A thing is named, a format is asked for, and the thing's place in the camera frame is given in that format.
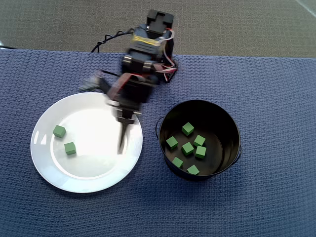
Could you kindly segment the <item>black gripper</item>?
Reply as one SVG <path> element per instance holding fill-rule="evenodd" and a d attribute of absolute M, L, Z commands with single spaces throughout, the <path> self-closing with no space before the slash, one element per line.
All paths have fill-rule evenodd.
<path fill-rule="evenodd" d="M 135 122 L 132 116 L 140 111 L 141 105 L 147 102 L 157 85 L 158 77 L 155 75 L 122 74 L 107 92 L 109 99 L 118 103 L 115 106 L 117 121 L 121 123 L 118 154 L 123 152 L 128 126 Z"/>

